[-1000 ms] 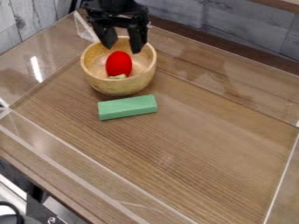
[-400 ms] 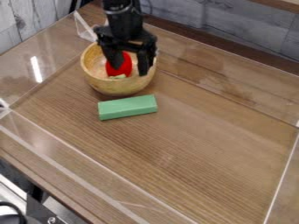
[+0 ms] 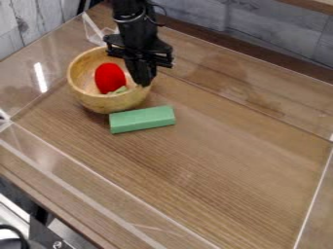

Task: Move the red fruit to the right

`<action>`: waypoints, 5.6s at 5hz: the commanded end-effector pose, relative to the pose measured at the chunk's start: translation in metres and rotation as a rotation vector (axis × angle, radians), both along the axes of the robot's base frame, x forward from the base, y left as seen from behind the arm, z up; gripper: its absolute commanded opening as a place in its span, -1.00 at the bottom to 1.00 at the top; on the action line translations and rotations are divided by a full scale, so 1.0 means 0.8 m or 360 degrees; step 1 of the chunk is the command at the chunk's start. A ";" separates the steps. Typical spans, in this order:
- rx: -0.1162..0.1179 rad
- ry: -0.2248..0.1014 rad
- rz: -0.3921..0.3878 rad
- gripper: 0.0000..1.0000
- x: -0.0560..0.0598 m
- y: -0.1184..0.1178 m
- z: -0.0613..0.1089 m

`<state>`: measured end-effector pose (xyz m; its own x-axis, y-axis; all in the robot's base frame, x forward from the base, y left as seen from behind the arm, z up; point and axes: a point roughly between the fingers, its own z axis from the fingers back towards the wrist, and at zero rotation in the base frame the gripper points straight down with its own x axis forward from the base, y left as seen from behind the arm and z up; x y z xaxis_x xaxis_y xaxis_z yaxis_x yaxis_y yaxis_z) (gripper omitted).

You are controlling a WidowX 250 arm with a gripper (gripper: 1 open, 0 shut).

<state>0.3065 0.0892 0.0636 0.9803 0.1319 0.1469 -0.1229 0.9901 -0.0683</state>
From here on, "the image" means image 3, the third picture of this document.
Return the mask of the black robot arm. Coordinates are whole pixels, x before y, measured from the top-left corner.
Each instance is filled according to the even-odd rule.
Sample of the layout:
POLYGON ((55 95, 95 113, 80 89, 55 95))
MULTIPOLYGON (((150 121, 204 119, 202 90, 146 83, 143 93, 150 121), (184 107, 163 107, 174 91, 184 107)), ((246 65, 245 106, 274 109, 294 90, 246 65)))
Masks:
POLYGON ((158 36, 155 4, 150 0, 112 0, 119 33, 103 37, 108 56, 122 58, 134 82, 148 87, 158 67, 172 67, 172 46, 158 36))

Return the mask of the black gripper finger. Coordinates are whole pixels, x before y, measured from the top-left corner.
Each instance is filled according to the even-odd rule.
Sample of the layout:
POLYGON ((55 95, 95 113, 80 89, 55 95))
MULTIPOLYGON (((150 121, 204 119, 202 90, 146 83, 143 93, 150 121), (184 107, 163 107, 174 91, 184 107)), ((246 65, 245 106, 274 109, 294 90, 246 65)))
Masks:
POLYGON ((150 71, 146 61, 142 59, 127 59, 124 64, 134 82, 142 87, 148 87, 150 71))
POLYGON ((147 69, 148 78, 147 78, 146 86, 150 86, 151 82, 155 79, 156 74, 158 74, 158 65, 156 65, 156 62, 155 61, 148 62, 147 68, 148 68, 147 69))

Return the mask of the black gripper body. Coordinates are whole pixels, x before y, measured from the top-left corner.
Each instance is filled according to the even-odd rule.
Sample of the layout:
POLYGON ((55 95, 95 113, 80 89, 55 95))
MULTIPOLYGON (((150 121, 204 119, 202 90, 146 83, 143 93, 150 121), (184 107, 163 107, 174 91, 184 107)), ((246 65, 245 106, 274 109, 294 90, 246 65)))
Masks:
POLYGON ((119 34, 106 35, 103 42, 107 44, 108 56, 124 58, 128 55, 131 58, 142 58, 155 62, 158 66, 164 68, 172 67, 172 46, 159 38, 155 38, 143 49, 127 47, 119 34))

